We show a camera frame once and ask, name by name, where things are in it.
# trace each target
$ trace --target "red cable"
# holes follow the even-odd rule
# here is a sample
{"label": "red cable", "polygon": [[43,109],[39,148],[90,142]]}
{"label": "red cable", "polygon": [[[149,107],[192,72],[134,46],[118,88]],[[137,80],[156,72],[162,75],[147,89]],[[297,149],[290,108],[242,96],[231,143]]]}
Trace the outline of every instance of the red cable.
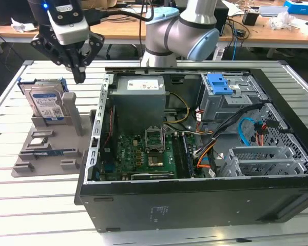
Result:
{"label": "red cable", "polygon": [[108,136],[107,136],[107,139],[103,145],[103,148],[106,146],[108,140],[109,140],[109,137],[111,136],[111,133],[112,133],[112,114],[113,114],[113,109],[111,108],[111,114],[109,116],[109,133],[108,133]]}

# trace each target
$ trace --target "gray 3d-printed holder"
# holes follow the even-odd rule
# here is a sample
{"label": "gray 3d-printed holder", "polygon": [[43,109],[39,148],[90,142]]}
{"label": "gray 3d-printed holder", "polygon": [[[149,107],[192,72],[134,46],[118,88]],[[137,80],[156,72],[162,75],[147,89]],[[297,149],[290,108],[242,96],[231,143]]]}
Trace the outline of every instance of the gray 3d-printed holder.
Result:
{"label": "gray 3d-printed holder", "polygon": [[77,174],[85,151],[89,148],[95,111],[80,116],[76,95],[65,92],[63,124],[47,125],[42,117],[32,117],[33,126],[18,155],[11,175],[30,177]]}

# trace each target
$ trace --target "yellow cable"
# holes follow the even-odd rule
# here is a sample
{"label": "yellow cable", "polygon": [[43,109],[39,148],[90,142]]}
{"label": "yellow cable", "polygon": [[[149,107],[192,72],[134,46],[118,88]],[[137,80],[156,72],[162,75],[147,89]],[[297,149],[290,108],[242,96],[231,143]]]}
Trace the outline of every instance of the yellow cable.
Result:
{"label": "yellow cable", "polygon": [[172,121],[164,121],[163,123],[168,123],[168,124],[172,123],[172,124],[173,124],[173,123],[179,123],[179,122],[182,122],[182,121],[186,120],[186,119],[188,118],[188,116],[189,116],[189,107],[188,107],[187,103],[185,102],[184,99],[182,99],[182,98],[181,98],[180,96],[178,96],[177,94],[175,94],[175,93],[173,93],[173,92],[170,92],[170,94],[175,95],[180,101],[182,101],[182,102],[185,104],[186,109],[187,109],[187,113],[186,113],[185,117],[182,118],[182,119],[172,120]]}

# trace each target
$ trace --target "power supply label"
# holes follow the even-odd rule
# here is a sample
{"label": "power supply label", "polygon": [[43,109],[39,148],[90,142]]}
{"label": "power supply label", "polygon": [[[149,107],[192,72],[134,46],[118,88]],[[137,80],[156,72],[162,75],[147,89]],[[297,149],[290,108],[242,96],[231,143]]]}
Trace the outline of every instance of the power supply label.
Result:
{"label": "power supply label", "polygon": [[131,79],[128,81],[128,90],[158,90],[159,81],[157,79]]}

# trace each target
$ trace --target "white paper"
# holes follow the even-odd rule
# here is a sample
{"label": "white paper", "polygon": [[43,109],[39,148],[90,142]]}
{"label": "white paper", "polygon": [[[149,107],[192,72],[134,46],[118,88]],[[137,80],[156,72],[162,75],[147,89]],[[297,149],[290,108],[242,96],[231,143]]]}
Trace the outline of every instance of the white paper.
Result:
{"label": "white paper", "polygon": [[304,21],[303,19],[298,19],[298,18],[294,18],[291,23],[290,26],[296,27],[296,28],[301,28],[301,26],[303,26],[307,21]]}
{"label": "white paper", "polygon": [[228,11],[228,16],[233,16],[233,15],[238,15],[238,14],[244,14],[244,11],[242,11],[240,8],[238,8],[235,4],[233,3],[229,3],[225,0],[222,0],[222,2],[224,3],[224,5],[226,5],[226,7],[229,9]]}
{"label": "white paper", "polygon": [[158,90],[159,81],[157,79],[131,79],[128,81],[128,90]]}
{"label": "white paper", "polygon": [[35,26],[32,23],[19,23],[15,21],[13,18],[11,19],[11,27],[15,29],[17,32],[27,32],[27,31],[33,31],[36,30]]}

